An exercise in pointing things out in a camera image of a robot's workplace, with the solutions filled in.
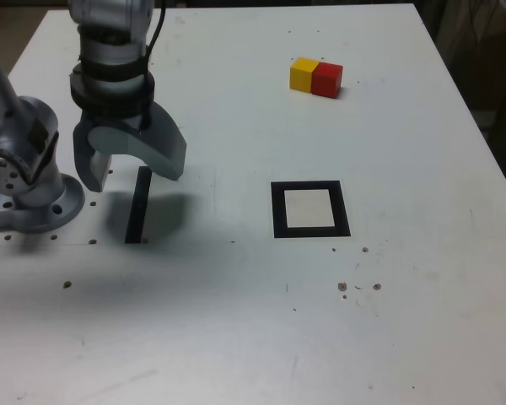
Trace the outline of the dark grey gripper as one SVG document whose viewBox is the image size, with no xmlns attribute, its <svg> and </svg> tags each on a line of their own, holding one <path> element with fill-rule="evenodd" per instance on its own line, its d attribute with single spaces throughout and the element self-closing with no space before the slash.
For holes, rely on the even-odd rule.
<svg viewBox="0 0 506 405">
<path fill-rule="evenodd" d="M 178 181 L 184 171 L 186 148 L 180 129 L 160 105 L 130 117 L 83 112 L 73 131 L 75 167 L 92 192 L 103 191 L 112 155 L 133 156 L 158 176 Z"/>
</svg>

